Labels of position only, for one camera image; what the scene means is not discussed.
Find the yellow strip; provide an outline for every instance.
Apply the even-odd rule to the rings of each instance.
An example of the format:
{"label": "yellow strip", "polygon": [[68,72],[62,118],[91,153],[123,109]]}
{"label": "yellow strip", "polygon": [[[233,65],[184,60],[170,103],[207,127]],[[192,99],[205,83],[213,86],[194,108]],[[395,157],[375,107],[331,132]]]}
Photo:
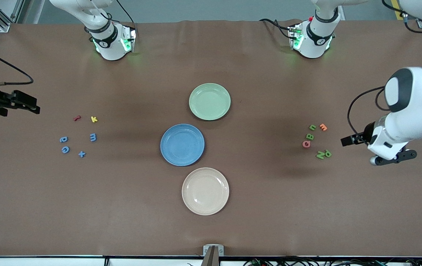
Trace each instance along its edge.
{"label": "yellow strip", "polygon": [[[398,0],[391,0],[391,5],[396,8],[397,10],[400,9],[398,5]],[[396,19],[403,20],[403,17],[400,17],[399,12],[395,11]]]}

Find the white plate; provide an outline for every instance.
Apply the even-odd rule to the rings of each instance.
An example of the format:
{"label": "white plate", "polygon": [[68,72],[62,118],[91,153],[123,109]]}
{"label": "white plate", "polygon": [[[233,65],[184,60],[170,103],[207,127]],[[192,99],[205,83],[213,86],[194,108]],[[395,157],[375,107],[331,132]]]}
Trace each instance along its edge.
{"label": "white plate", "polygon": [[182,197],[186,207],[195,214],[215,214],[229,199],[229,184],[218,170],[199,168],[184,180]]}

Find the plate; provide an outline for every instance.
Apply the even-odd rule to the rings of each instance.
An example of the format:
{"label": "plate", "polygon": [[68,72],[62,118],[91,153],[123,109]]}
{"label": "plate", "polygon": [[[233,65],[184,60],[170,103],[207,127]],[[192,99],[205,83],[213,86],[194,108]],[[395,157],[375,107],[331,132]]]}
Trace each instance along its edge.
{"label": "plate", "polygon": [[189,108],[195,116],[203,120],[216,120],[223,117],[231,107],[231,96],[216,83],[197,86],[189,96]]}
{"label": "plate", "polygon": [[160,151],[163,158],[172,165],[191,165],[204,152],[204,137],[196,127],[185,123],[178,124],[163,134]]}
{"label": "plate", "polygon": [[184,180],[182,197],[186,207],[195,214],[215,214],[229,199],[229,184],[218,170],[199,168]]}

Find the brown table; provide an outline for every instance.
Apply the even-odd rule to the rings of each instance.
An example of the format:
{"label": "brown table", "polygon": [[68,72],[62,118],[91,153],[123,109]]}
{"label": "brown table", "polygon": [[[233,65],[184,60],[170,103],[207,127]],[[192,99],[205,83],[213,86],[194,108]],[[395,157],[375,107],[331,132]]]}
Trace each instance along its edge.
{"label": "brown table", "polygon": [[[422,35],[401,21],[343,21],[336,33],[322,58],[304,59],[263,22],[140,24],[136,53],[108,62],[82,25],[12,25],[0,56],[35,83],[3,90],[37,97],[42,111],[0,117],[0,255],[192,255],[220,243],[227,255],[422,256],[422,140],[409,145],[418,158],[384,167],[339,141],[357,94],[422,66]],[[21,80],[0,62],[0,81]],[[189,110],[206,82],[231,94],[221,120]],[[374,96],[354,106],[360,130],[383,114]],[[177,123],[206,139],[189,167],[160,154]],[[303,149],[320,123],[329,129]],[[325,149],[332,157],[317,159]],[[200,167],[221,171],[231,192],[207,217],[181,198]]]}

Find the plate rim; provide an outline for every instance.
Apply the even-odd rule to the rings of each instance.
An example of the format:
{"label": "plate rim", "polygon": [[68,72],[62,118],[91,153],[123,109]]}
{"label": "plate rim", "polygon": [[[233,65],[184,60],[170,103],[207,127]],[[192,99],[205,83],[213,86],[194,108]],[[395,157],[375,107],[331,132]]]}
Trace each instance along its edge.
{"label": "plate rim", "polygon": [[[229,106],[226,108],[226,111],[222,114],[222,115],[220,115],[220,116],[218,116],[217,118],[213,118],[213,119],[204,119],[204,118],[202,118],[202,117],[199,117],[196,113],[195,113],[195,111],[194,111],[194,109],[193,108],[191,108],[191,105],[192,105],[192,97],[193,97],[193,95],[195,95],[195,91],[200,87],[200,86],[204,86],[204,85],[217,85],[217,86],[219,86],[219,87],[221,87],[222,89],[224,89],[224,91],[226,92],[226,94],[227,94],[227,96],[229,97]],[[205,121],[214,121],[214,120],[218,120],[219,118],[222,118],[223,116],[225,116],[226,115],[226,113],[228,113],[229,112],[229,110],[230,110],[230,108],[231,108],[231,105],[232,105],[232,98],[231,98],[231,95],[230,95],[230,93],[229,93],[229,91],[226,89],[226,88],[224,88],[224,86],[222,86],[221,84],[217,84],[217,83],[212,83],[212,82],[208,82],[208,83],[203,83],[203,84],[201,84],[201,85],[199,85],[199,86],[197,86],[196,88],[194,88],[194,90],[191,92],[191,94],[189,95],[189,99],[188,99],[188,106],[189,106],[189,109],[191,110],[191,112],[194,114],[194,116],[196,116],[197,118],[199,118],[199,119],[202,119],[202,120],[205,120]]]}
{"label": "plate rim", "polygon": [[[163,142],[164,142],[164,137],[165,137],[165,135],[170,131],[170,130],[172,130],[172,128],[174,128],[174,127],[177,127],[177,126],[192,126],[193,128],[195,128],[196,130],[198,130],[198,132],[199,132],[199,134],[200,134],[200,137],[202,138],[202,140],[203,140],[203,149],[202,149],[202,151],[201,151],[201,154],[199,155],[199,157],[195,160],[195,161],[193,161],[193,162],[191,162],[191,163],[189,163],[189,164],[175,164],[175,163],[172,163],[172,162],[170,162],[169,160],[168,160],[168,158],[167,157],[165,157],[165,155],[164,155],[164,153],[163,153]],[[201,132],[201,130],[199,130],[199,128],[197,128],[196,126],[193,126],[193,125],[191,125],[191,124],[188,124],[188,123],[179,123],[179,124],[176,124],[176,125],[174,125],[174,126],[171,126],[170,128],[168,128],[164,133],[163,133],[163,135],[162,135],[162,139],[160,140],[160,153],[162,154],[162,157],[168,162],[168,163],[170,163],[171,165],[174,165],[174,166],[179,166],[179,167],[184,167],[184,166],[189,166],[189,165],[192,165],[193,163],[195,163],[195,162],[197,162],[200,158],[201,158],[201,156],[203,156],[203,153],[204,153],[204,150],[205,150],[205,148],[206,148],[206,140],[204,139],[204,135],[203,135],[203,133]]]}
{"label": "plate rim", "polygon": [[[227,193],[226,193],[226,200],[225,200],[225,202],[224,202],[224,204],[223,204],[223,206],[221,207],[221,208],[219,208],[217,211],[215,211],[215,212],[212,212],[212,213],[210,213],[210,214],[199,214],[199,213],[197,213],[197,212],[195,212],[194,210],[192,210],[190,207],[189,207],[189,205],[186,203],[186,200],[184,199],[184,190],[185,190],[185,184],[186,184],[186,181],[188,180],[188,179],[190,179],[191,178],[191,175],[194,173],[194,172],[196,172],[196,171],[199,171],[199,170],[205,170],[205,169],[209,169],[209,170],[212,170],[212,171],[215,171],[215,172],[217,172],[219,175],[220,175],[220,177],[222,177],[222,179],[223,180],[221,180],[221,181],[223,181],[223,182],[225,182],[225,184],[226,184],[226,187],[227,187]],[[183,199],[183,202],[184,202],[184,204],[186,205],[186,207],[190,210],[190,211],[192,211],[194,214],[197,214],[197,215],[201,215],[201,216],[209,216],[209,215],[213,215],[213,214],[217,214],[218,212],[220,212],[222,209],[224,209],[224,207],[226,207],[226,205],[227,205],[227,202],[229,201],[229,195],[230,195],[230,193],[231,193],[231,189],[230,189],[230,187],[229,187],[229,182],[227,181],[227,178],[219,171],[219,170],[217,170],[217,169],[215,169],[215,168],[211,168],[211,167],[201,167],[201,168],[197,168],[197,169],[195,169],[195,170],[193,170],[191,173],[189,173],[187,176],[186,176],[186,178],[184,179],[184,181],[183,181],[183,185],[182,185],[182,199]]]}

